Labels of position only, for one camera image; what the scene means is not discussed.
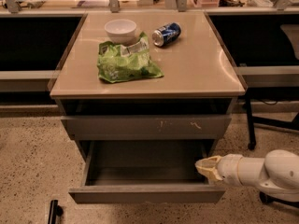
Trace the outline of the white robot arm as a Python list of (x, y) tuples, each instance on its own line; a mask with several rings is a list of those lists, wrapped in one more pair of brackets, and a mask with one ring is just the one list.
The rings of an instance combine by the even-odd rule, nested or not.
[[(275, 33), (268, 31), (220, 32), (226, 48), (236, 63), (254, 68), (277, 67), (294, 62), (293, 26), (282, 25)], [(297, 204), (299, 202), (299, 156), (277, 149), (263, 158), (240, 154), (213, 156), (195, 163), (197, 171), (210, 181), (223, 181), (232, 186), (251, 186), (260, 191), (264, 202)]]

